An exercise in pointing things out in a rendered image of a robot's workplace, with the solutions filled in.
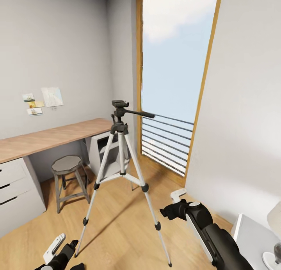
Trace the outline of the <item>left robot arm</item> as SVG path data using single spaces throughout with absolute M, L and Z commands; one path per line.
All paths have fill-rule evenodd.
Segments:
M 43 258 L 46 265 L 43 265 L 39 270 L 64 270 L 70 261 L 71 257 L 75 253 L 78 240 L 72 241 L 70 244 L 66 244 L 59 254 L 56 253 L 58 248 L 62 245 L 66 239 L 66 234 L 59 235 L 53 244 L 47 249 Z

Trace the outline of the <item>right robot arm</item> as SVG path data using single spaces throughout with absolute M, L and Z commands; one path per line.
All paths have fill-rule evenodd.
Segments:
M 235 239 L 230 233 L 213 223 L 209 210 L 201 202 L 189 202 L 180 199 L 187 193 L 181 188 L 171 193 L 172 204 L 160 209 L 164 217 L 173 220 L 176 217 L 188 221 L 199 244 L 217 270 L 254 270 L 241 255 Z

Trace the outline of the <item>camera tripod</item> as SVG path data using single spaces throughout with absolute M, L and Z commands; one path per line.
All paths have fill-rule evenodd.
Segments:
M 139 167 L 139 164 L 138 164 L 138 161 L 137 161 L 137 158 L 136 158 L 136 154 L 134 152 L 134 148 L 133 148 L 130 136 L 129 136 L 128 124 L 127 123 L 124 124 L 121 121 L 121 117 L 123 117 L 125 115 L 125 113 L 137 114 L 137 115 L 145 116 L 145 117 L 148 117 L 148 118 L 155 118 L 155 115 L 149 114 L 149 113 L 143 113 L 143 112 L 140 113 L 140 112 L 136 112 L 136 111 L 126 110 L 124 108 L 129 106 L 129 102 L 125 103 L 125 101 L 122 101 L 122 100 L 112 101 L 112 105 L 116 108 L 116 110 L 114 111 L 114 115 L 111 115 L 111 117 L 113 118 L 114 124 L 111 127 L 110 136 L 108 138 L 108 143 L 107 143 L 107 146 L 106 146 L 106 149 L 105 149 L 105 153 L 104 153 L 104 156 L 103 156 L 101 167 L 100 167 L 100 170 L 99 170 L 99 173 L 98 173 L 97 180 L 95 181 L 95 184 L 94 184 L 94 192 L 93 192 L 92 200 L 91 200 L 91 203 L 90 203 L 90 206 L 89 206 L 89 210 L 88 210 L 87 216 L 83 219 L 84 228 L 83 228 L 82 235 L 81 235 L 81 238 L 80 238 L 80 242 L 78 244 L 78 248 L 77 248 L 77 251 L 76 251 L 74 257 L 77 258 L 77 256 L 78 256 L 78 250 L 80 248 L 82 238 L 83 238 L 83 235 L 84 235 L 84 232 L 85 232 L 85 228 L 86 228 L 86 225 L 88 224 L 88 221 L 89 221 L 89 215 L 90 215 L 92 205 L 93 205 L 93 202 L 94 202 L 94 199 L 95 199 L 95 196 L 96 196 L 96 192 L 97 192 L 97 189 L 100 187 L 100 184 L 104 183 L 104 182 L 114 180 L 116 178 L 126 178 L 126 179 L 131 181 L 132 190 L 134 190 L 133 185 L 132 185 L 133 182 L 135 182 L 137 185 L 140 185 L 142 187 L 142 191 L 145 193 L 146 199 L 147 199 L 148 204 L 149 204 L 149 208 L 151 210 L 151 214 L 153 216 L 153 220 L 155 222 L 156 230 L 158 231 L 161 243 L 163 245 L 163 248 L 164 248 L 167 260 L 168 260 L 168 264 L 169 264 L 170 267 L 172 267 L 172 263 L 169 259 L 169 256 L 168 256 L 168 253 L 167 253 L 167 250 L 166 250 L 166 247 L 165 247 L 165 244 L 164 244 L 161 232 L 160 232 L 161 224 L 160 224 L 159 221 L 157 221 L 157 218 L 156 218 L 156 215 L 154 213 L 151 200 L 149 198 L 149 194 L 148 194 L 149 185 L 147 183 L 145 183 L 145 181 L 143 179 L 141 169 Z M 116 121 L 115 117 L 117 117 L 117 121 Z M 106 159 L 107 159 L 107 156 L 108 156 L 108 153 L 109 153 L 109 150 L 110 150 L 110 146 L 111 146 L 111 143 L 112 143 L 112 139 L 113 139 L 113 136 L 114 136 L 116 131 L 118 133 L 118 139 L 119 139 L 119 155 L 120 155 L 121 172 L 101 179 L 103 169 L 104 169 L 104 166 L 105 166 L 105 163 L 106 163 Z M 139 179 L 133 177 L 131 172 L 130 172 L 130 166 L 129 166 L 130 161 L 129 161 L 129 158 L 128 158 L 126 143 L 128 144 L 128 148 L 131 152 L 131 156 L 132 156 L 135 168 L 137 170 Z

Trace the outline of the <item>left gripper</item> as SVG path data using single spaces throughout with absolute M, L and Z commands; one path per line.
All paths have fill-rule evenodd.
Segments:
M 66 268 L 68 262 L 76 251 L 75 247 L 77 243 L 78 240 L 74 240 L 70 244 L 67 243 L 61 252 L 52 260 L 59 262 L 60 270 L 64 270 Z

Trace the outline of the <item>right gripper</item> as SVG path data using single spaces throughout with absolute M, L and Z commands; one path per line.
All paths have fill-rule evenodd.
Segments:
M 175 204 L 170 204 L 169 206 L 166 206 L 164 209 L 160 209 L 160 212 L 164 217 L 168 217 L 169 220 L 173 220 L 176 217 L 182 219 L 180 216 L 180 207 L 183 204 L 186 204 L 187 201 L 185 199 L 181 199 L 180 202 Z

